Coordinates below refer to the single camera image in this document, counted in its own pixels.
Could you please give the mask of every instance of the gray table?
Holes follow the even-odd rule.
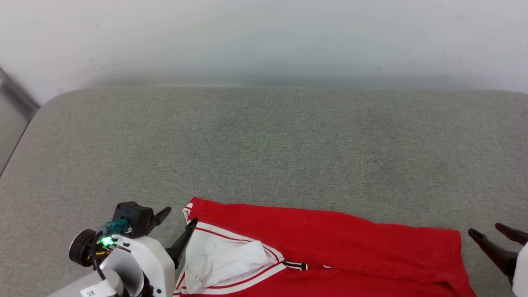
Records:
[[[528,96],[505,91],[110,88],[63,94],[30,123],[0,179],[0,292],[43,296],[89,269],[72,238],[135,200],[174,211],[198,196],[328,209],[458,229],[479,296],[512,296],[467,236],[509,249],[528,230]]]

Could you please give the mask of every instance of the red garment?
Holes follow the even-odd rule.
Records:
[[[198,217],[202,227],[209,226],[198,226],[200,232],[259,240],[266,251],[279,254],[278,264],[252,281],[273,274],[226,294],[231,297],[476,296],[455,230],[375,224],[334,211],[223,205],[196,197],[184,213],[188,220]],[[279,269],[282,261],[306,263],[308,270]],[[183,280],[181,275],[175,295],[185,295]]]

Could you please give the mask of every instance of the white lining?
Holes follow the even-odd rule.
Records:
[[[193,204],[192,203],[189,203],[186,208],[184,208],[182,211],[183,211],[183,215],[185,216],[185,219],[188,221],[188,217],[191,213],[191,210],[189,208],[192,208],[193,207]],[[214,237],[219,237],[219,238],[222,238],[222,240],[225,240],[225,241],[228,241],[228,242],[244,242],[244,243],[247,243],[247,242],[254,242],[256,241],[255,239],[253,238],[250,238],[250,237],[246,237],[246,236],[241,236],[239,234],[236,234],[236,233],[233,233],[231,231],[228,231],[228,230],[225,230],[225,229],[222,229],[220,227],[217,227],[217,226],[214,226],[214,225],[211,225],[211,224],[207,224],[207,223],[204,223],[204,222],[198,222],[196,224],[196,227],[197,228],[201,228],[201,229],[204,229],[206,231],[203,231],[203,230],[196,230],[194,232],[200,232],[200,233],[205,233],[209,236],[214,236]],[[278,250],[262,243],[262,246],[267,250],[266,253],[268,252],[271,252],[274,258],[274,262],[272,265],[268,265],[268,266],[265,266],[265,267],[262,267],[261,269],[259,269],[258,271],[256,271],[255,273],[253,273],[252,275],[248,276],[248,277],[245,277],[244,279],[240,279],[240,280],[236,280],[236,281],[232,281],[232,282],[229,282],[229,283],[221,283],[221,284],[218,284],[218,285],[215,285],[215,286],[218,286],[218,287],[221,287],[221,288],[215,288],[215,286],[213,287],[210,287],[210,288],[201,288],[199,289],[198,291],[194,292],[194,294],[209,294],[209,295],[222,295],[222,294],[229,294],[229,293],[234,293],[234,292],[239,292],[241,290],[244,290],[244,289],[247,289],[269,277],[271,277],[272,275],[286,269],[286,266],[284,264],[282,264],[281,262],[284,261],[284,256],[282,255],[281,252],[279,252]],[[189,294],[189,292],[187,291],[187,289],[183,289],[183,287],[185,286],[185,277],[184,277],[184,274],[185,274],[185,270],[183,270],[180,274],[180,276],[178,277],[178,281],[176,282],[176,285],[178,285],[180,282],[180,286],[177,290],[174,291],[175,294],[177,293],[182,293],[182,294]]]
[[[233,247],[233,244],[210,235],[201,236],[198,242],[189,242],[191,250],[187,251],[185,258],[185,262],[189,263],[185,267],[185,283],[190,293],[203,287],[226,286],[247,280],[273,265],[275,257],[265,252],[260,241],[238,243],[238,247]]]

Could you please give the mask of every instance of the green led light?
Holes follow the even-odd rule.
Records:
[[[112,240],[112,237],[108,236],[108,237],[101,238],[101,243],[104,246],[108,246],[108,245],[113,245],[114,241]]]

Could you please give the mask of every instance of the cable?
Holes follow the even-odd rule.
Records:
[[[109,255],[110,253],[109,252],[98,252],[96,253],[96,255],[100,256],[100,255]],[[90,258],[92,257],[92,254],[89,254],[88,257],[86,258],[86,260],[90,261]]]
[[[93,238],[92,242],[92,259],[93,259],[93,266],[96,268],[97,273],[99,273],[99,276],[104,281],[106,280],[105,274],[102,272],[101,268],[99,267],[99,264],[97,263],[97,240],[99,240],[99,236],[102,235],[102,231],[97,232],[97,234]]]

